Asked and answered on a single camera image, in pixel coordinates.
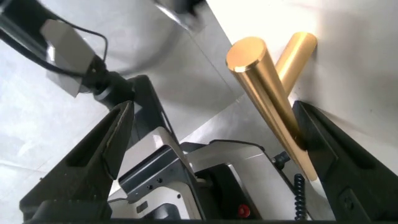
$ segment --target white wall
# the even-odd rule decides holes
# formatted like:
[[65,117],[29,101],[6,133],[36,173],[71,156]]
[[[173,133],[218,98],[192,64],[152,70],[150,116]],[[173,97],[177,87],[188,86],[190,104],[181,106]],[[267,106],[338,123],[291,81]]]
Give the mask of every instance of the white wall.
[[208,0],[228,39],[262,37],[276,62],[294,32],[318,37],[290,100],[322,110],[398,174],[398,1]]

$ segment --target robotic arm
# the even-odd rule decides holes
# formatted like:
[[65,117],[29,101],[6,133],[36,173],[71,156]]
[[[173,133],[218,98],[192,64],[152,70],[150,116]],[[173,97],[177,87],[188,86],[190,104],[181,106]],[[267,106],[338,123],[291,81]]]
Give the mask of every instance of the robotic arm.
[[[189,29],[182,15],[187,13],[195,17],[193,9],[200,2],[156,0],[155,4]],[[125,80],[118,73],[108,71],[106,50],[103,58],[96,55],[75,29],[100,35],[106,40],[101,34],[63,20],[36,0],[0,0],[1,39],[46,68],[50,72],[49,78],[72,96],[90,92],[96,101],[110,110],[21,200],[24,221],[30,223],[118,222],[110,219],[112,210],[107,199],[113,180],[118,178],[126,149],[158,127],[166,129],[171,140],[178,142],[148,77],[140,75]],[[298,101],[293,110],[337,221],[398,220],[397,176],[316,108]],[[195,177],[198,173],[187,172],[190,168],[180,162],[171,149],[159,149],[159,152],[161,154],[145,160],[148,167],[161,169],[153,161],[167,156],[168,160],[177,161],[174,165],[183,171],[181,178],[194,186],[192,192],[201,191],[201,187],[197,187],[200,181]],[[274,163],[274,166],[275,169],[283,168],[283,164]],[[226,176],[224,168],[217,170],[223,177]],[[135,172],[134,180],[146,178],[137,170]]]

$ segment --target black cable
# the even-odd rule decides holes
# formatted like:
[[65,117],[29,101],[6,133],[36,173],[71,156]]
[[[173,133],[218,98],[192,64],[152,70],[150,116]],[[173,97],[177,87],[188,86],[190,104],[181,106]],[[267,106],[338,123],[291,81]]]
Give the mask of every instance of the black cable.
[[62,22],[64,22],[64,23],[70,25],[70,26],[73,27],[74,29],[77,29],[77,30],[86,32],[86,33],[88,33],[88,34],[93,34],[93,35],[96,35],[96,36],[101,37],[102,39],[104,39],[104,41],[105,41],[105,48],[104,48],[104,56],[103,56],[103,59],[102,59],[102,60],[105,62],[106,56],[107,56],[107,54],[108,54],[108,39],[107,39],[104,35],[102,35],[102,34],[100,34],[100,33],[97,33],[97,32],[94,32],[94,31],[92,31],[92,30],[84,29],[84,28],[82,28],[82,27],[80,27],[80,26],[76,26],[75,24],[72,24],[72,23],[70,23],[70,22],[68,22],[68,21],[66,21],[65,19],[62,19],[62,18],[60,18],[60,17],[58,17],[58,20],[60,20],[60,21],[62,21]]
[[294,175],[294,194],[296,202],[296,217],[295,220],[307,219],[307,208],[305,206],[305,179],[303,175]]
[[0,38],[8,44],[8,46],[12,47],[14,50],[16,50],[18,53],[23,55],[25,58],[28,58],[32,62],[40,65],[41,67],[50,70],[55,73],[59,73],[62,75],[69,75],[71,77],[83,77],[85,76],[84,73],[78,73],[78,72],[72,72],[69,70],[64,70],[62,68],[58,68],[45,60],[41,59],[38,57],[36,54],[31,52],[29,49],[24,47],[22,44],[18,43],[18,41],[14,40],[11,36],[9,36],[7,33],[5,33],[2,29],[0,29]]

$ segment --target metal screw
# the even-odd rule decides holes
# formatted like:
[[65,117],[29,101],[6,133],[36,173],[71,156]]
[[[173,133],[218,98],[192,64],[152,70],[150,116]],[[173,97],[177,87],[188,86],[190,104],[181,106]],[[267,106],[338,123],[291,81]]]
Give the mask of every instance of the metal screw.
[[347,210],[354,209],[354,203],[349,197],[344,198],[344,206]]

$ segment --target black plastic part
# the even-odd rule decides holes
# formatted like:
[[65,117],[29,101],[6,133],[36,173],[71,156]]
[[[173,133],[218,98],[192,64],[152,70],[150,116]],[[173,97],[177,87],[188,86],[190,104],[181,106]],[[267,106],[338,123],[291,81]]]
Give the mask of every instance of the black plastic part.
[[99,86],[91,89],[94,99],[109,110],[127,100],[134,101],[141,107],[135,112],[128,148],[158,127],[165,128],[178,142],[148,76],[138,75],[125,80],[118,73],[110,72],[97,80],[91,77],[90,79],[90,86],[93,86],[92,83],[95,81],[99,83]]
[[293,111],[336,220],[398,221],[398,177],[315,107]]
[[288,161],[290,161],[290,157],[286,151],[281,152],[271,159],[271,162],[279,170],[282,170],[285,167],[285,163]]
[[294,175],[294,195],[296,202],[294,203],[296,209],[295,220],[307,219],[307,208],[305,206],[305,179],[303,175]]
[[129,141],[134,105],[124,102],[81,140],[21,201],[24,220],[104,220],[106,205]]
[[0,28],[45,60],[48,45],[40,29],[47,19],[59,17],[36,0],[2,1],[0,11]]
[[127,81],[133,84],[134,91],[136,92],[134,102],[142,107],[139,111],[136,111],[136,118],[134,120],[131,142],[129,145],[134,145],[158,127],[165,128],[173,137],[174,141],[178,142],[148,76],[138,75]]
[[135,92],[132,83],[116,72],[109,72],[95,87],[94,99],[109,110],[127,100],[134,101]]
[[260,214],[247,200],[241,186],[226,164],[207,168],[195,174],[198,178],[211,183],[209,186],[212,197],[215,199],[221,218],[224,220],[240,219],[239,206],[245,205],[250,213],[245,219],[261,219]]

